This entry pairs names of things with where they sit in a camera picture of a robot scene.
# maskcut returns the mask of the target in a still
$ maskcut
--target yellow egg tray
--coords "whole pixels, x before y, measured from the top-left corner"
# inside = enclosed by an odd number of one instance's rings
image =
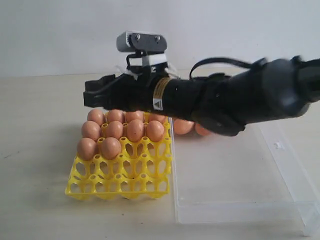
[[[148,125],[148,113],[144,113]],[[99,152],[92,160],[74,158],[65,194],[78,200],[91,196],[113,199],[121,196],[135,199],[140,195],[160,198],[170,192],[168,175],[171,173],[171,125],[166,119],[164,137],[152,142],[147,136],[131,142],[125,136],[119,139],[122,151],[115,159],[105,159]],[[98,139],[98,145],[104,137]]]

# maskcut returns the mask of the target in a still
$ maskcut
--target robotic arm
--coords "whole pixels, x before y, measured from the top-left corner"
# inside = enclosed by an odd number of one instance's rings
[[[129,52],[126,72],[85,82],[84,105],[150,112],[194,121],[208,130],[235,136],[247,124],[303,115],[320,100],[320,59],[265,58],[246,63],[225,57],[207,58],[193,66],[189,79],[168,74],[167,42],[158,34],[126,31],[116,40]],[[140,58],[142,65],[131,65]],[[204,64],[226,63],[247,69],[235,76],[213,73],[193,77]]]

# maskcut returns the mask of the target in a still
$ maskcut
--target warning label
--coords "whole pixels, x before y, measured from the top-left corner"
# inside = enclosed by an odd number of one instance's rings
[[[153,91],[153,109],[163,111],[163,95],[170,78],[164,77],[158,81]]]

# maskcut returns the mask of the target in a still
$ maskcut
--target egg tray cell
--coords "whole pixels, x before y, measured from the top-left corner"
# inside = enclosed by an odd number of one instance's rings
[[[156,199],[168,194],[172,161],[171,125],[166,120],[163,126],[164,137],[159,142],[152,142],[147,136],[138,142],[121,137],[119,142],[122,151],[112,160],[105,159],[100,152],[90,161],[80,159],[77,154],[65,194],[78,200],[86,200],[91,196],[105,200],[117,196],[135,199],[140,195]],[[103,140],[103,137],[99,138],[98,145]]]

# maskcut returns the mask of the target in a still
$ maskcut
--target egg tray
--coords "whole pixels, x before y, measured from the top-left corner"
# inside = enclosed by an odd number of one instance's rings
[[[148,113],[144,114],[148,125]],[[101,199],[123,197],[135,199],[140,195],[160,198],[170,192],[168,175],[171,173],[171,125],[166,119],[164,137],[159,142],[147,136],[131,142],[123,136],[119,139],[122,151],[116,158],[105,159],[99,150],[92,160],[82,160],[77,154],[71,168],[65,194],[78,200],[91,196]],[[104,137],[98,139],[98,145]]]

